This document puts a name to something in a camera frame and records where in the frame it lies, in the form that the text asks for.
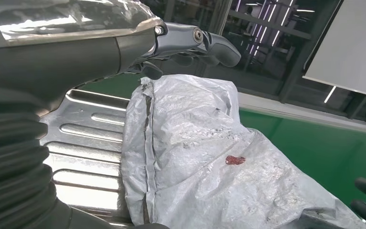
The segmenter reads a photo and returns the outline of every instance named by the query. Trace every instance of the dirt spot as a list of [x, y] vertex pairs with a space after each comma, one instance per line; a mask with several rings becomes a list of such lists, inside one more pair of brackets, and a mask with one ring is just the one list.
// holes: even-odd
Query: dirt spot
[[235, 157], [235, 156], [227, 156], [225, 159], [225, 163], [227, 165], [240, 165], [243, 164], [246, 159], [243, 156]]

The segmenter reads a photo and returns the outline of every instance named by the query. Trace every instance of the robotic arm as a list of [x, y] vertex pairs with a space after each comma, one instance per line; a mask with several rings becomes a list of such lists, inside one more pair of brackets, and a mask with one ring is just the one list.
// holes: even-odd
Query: robotic arm
[[112, 228], [58, 200], [43, 164], [47, 126], [39, 119], [67, 91], [124, 72], [159, 77], [150, 59], [239, 62], [225, 38], [151, 14], [136, 1], [0, 0], [0, 228]]

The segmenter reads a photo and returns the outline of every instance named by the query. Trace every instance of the metal screw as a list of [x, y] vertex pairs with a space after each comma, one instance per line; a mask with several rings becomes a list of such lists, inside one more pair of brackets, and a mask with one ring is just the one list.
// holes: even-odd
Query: metal screw
[[163, 28], [161, 26], [155, 26], [155, 33], [157, 35], [162, 35], [163, 34]]
[[203, 42], [203, 32], [199, 28], [194, 29], [193, 37], [194, 37], [194, 40], [197, 43], [202, 43]]

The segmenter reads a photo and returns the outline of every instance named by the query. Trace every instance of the stainless steel sink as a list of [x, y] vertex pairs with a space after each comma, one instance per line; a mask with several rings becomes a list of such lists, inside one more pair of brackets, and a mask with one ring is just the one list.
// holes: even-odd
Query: stainless steel sink
[[129, 100], [70, 90], [60, 107], [41, 118], [58, 198], [115, 228], [131, 226], [120, 173], [122, 132]]

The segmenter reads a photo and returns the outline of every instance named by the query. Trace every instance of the plastic sack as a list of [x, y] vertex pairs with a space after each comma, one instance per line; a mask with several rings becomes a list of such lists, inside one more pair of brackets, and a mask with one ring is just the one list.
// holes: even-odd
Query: plastic sack
[[366, 229], [262, 133], [232, 82], [141, 79], [127, 107], [122, 178], [133, 223], [172, 229]]
[[0, 0], [8, 46], [124, 36], [162, 23], [138, 0]]

